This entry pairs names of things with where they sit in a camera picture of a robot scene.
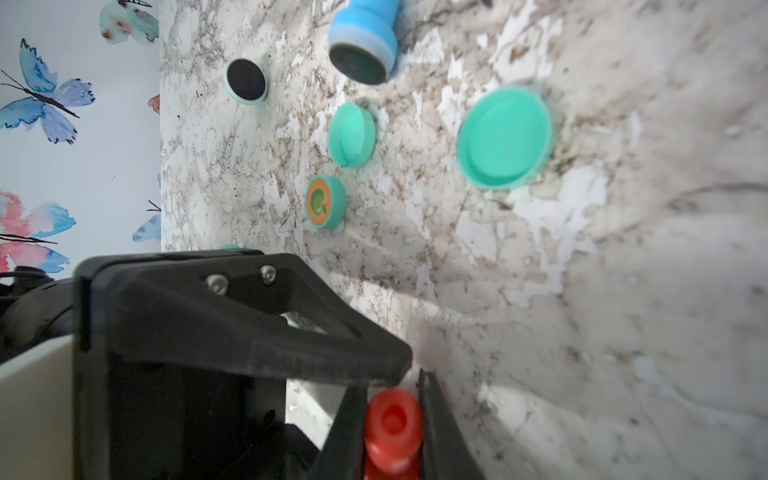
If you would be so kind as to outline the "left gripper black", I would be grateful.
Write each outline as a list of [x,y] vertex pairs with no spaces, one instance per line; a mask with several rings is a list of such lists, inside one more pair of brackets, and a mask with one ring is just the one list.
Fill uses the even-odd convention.
[[[73,281],[81,351],[132,363],[114,364],[108,415],[88,437],[73,352],[71,479],[306,479],[322,448],[286,421],[277,379],[393,386],[412,364],[403,340],[293,254],[102,256]],[[39,269],[3,273],[1,365],[73,337],[73,297]]]

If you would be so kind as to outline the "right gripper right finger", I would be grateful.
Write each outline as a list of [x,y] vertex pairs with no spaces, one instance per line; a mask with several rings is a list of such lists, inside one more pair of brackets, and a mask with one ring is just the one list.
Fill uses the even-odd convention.
[[462,436],[437,374],[421,370],[418,386],[423,428],[420,478],[485,479]]

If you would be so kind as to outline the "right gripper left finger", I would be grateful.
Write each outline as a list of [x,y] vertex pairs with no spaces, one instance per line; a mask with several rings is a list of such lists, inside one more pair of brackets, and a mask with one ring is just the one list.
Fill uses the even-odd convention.
[[306,479],[363,478],[366,410],[367,389],[348,387],[324,447],[306,473]]

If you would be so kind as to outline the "red stamp with picture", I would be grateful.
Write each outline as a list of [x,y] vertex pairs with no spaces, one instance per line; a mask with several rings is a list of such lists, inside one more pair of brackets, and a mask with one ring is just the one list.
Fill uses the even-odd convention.
[[422,414],[415,397],[400,388],[383,390],[366,411],[364,479],[419,479],[422,441]]

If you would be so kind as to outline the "blue stamp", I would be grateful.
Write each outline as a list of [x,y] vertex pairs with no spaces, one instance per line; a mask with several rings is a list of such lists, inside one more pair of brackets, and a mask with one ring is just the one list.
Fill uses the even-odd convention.
[[365,85],[384,83],[396,63],[399,0],[352,0],[329,30],[329,57],[338,71]]

